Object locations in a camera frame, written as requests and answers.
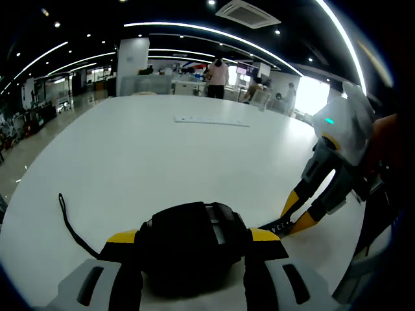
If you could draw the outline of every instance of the shiny floor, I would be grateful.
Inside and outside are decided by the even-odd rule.
[[[20,179],[42,150],[68,125],[83,113],[108,97],[107,91],[88,92],[71,101],[71,109],[61,110],[37,134],[21,140],[9,150],[3,150],[0,163],[0,195],[8,203]]]

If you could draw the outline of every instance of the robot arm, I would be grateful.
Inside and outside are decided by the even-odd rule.
[[[369,187],[357,172],[357,165],[372,136],[374,113],[359,87],[344,82],[343,88],[348,99],[336,98],[313,117],[319,138],[314,155],[305,166],[302,180],[290,193],[281,218],[262,229],[283,237],[316,225],[325,214],[333,214],[345,204],[351,190],[363,201],[366,199]],[[336,174],[324,192],[292,223],[291,215],[313,196],[332,170]]]

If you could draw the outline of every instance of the cable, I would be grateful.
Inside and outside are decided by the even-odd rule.
[[[95,257],[96,259],[98,259],[100,257],[99,254],[96,251],[94,251],[91,248],[91,246],[86,244],[86,242],[80,236],[77,235],[77,233],[73,230],[71,224],[68,222],[67,215],[66,215],[66,204],[65,204],[64,196],[62,196],[62,193],[60,193],[58,197],[59,197],[60,208],[61,208],[62,214],[64,216],[65,225],[66,225],[68,231],[71,233],[73,239],[75,240],[75,242],[80,247],[85,249],[92,257]]]

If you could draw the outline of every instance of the desk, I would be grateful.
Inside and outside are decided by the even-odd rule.
[[[198,82],[193,82],[193,81],[181,81],[181,80],[172,80],[172,85],[174,84],[174,88],[176,89],[176,85],[177,84],[184,84],[187,86],[195,86],[196,90],[197,90],[197,96],[199,96],[199,89],[200,86],[205,87],[206,86],[206,82],[202,82],[202,81],[198,81]]]
[[[174,116],[228,118],[250,127],[174,123]],[[1,262],[30,305],[45,305],[58,283],[90,258],[64,225],[59,192],[75,231],[97,251],[113,234],[138,229],[153,214],[187,202],[221,202],[249,227],[266,224],[279,217],[315,142],[308,124],[227,100],[106,99],[64,129],[23,176],[1,230]],[[320,273],[331,293],[350,263],[363,220],[363,206],[351,194],[347,201],[318,225],[283,239],[288,254]],[[243,263],[233,271],[222,291],[183,301],[154,302],[145,290],[141,309],[174,304],[191,310],[202,303],[208,310],[243,310]]]

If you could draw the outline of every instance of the window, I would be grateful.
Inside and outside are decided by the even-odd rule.
[[[329,84],[303,76],[298,84],[295,108],[314,115],[327,104],[329,92]]]
[[[86,71],[86,81],[98,82],[112,76],[111,67],[94,68]]]
[[[236,84],[236,66],[229,66],[229,85],[234,86]]]

